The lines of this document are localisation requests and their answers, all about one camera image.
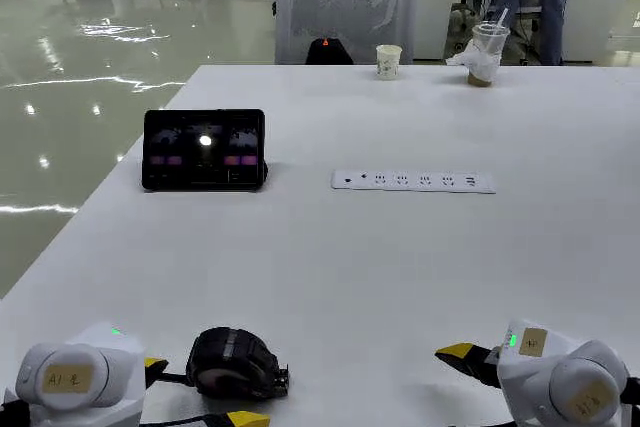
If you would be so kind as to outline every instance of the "white desk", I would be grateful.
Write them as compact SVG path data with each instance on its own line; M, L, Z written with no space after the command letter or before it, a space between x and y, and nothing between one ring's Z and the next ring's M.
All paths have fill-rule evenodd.
M290 396L214 408L274 427L506 421L496 389L433 352L496 345L517 316L601 338L638 374L639 94L631 69L503 68L476 89L453 67L202 67L169 107L264 109L265 190L145 194L136 143L3 299L0 382L99 319L173 372L207 327L262 336ZM378 166L489 172L498 193L329 187ZM156 384L144 419L212 405Z

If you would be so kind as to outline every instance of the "power outlet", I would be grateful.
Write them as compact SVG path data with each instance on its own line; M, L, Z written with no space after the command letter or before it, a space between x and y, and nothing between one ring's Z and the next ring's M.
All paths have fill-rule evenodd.
M486 174L454 172L413 172L380 170L336 170L334 189L413 190L418 192L458 192L495 194L493 179Z
M400 189L409 188L409 174L407 172L398 172L393 174L394 187Z

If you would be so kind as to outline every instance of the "black cable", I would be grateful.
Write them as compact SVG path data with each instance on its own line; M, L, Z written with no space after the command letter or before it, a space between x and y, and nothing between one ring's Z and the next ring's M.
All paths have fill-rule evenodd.
M527 41L524 48L524 59L523 59L526 64L529 62L529 50L531 49L531 39L527 35L527 32L524 29L524 23L522 22L522 1L523 0L518 0L518 9L520 10L520 15L518 17L518 20L520 21L520 30L522 30L522 35L524 35L524 40Z
M199 415L198 417L191 417L190 419L171 420L169 422L153 422L149 424L140 424L140 427L170 427L172 425L185 425L193 424L195 422L201 422L207 419L207 415Z
M172 382L174 384L189 385L187 382L187 376L181 374L168 374L166 372L162 372L158 375L157 380L162 382Z

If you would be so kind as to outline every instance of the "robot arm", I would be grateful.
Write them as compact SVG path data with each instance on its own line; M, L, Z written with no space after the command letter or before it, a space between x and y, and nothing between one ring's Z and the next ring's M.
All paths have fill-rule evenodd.
M493 350L440 349L456 370L500 388L518 427L637 427L640 380L600 341L581 343L526 321L509 325Z

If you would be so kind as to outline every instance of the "tablet screen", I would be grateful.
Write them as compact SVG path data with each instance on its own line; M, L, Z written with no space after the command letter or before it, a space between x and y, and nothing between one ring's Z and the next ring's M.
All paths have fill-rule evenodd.
M260 110L150 111L145 117L143 184L259 187L263 125Z

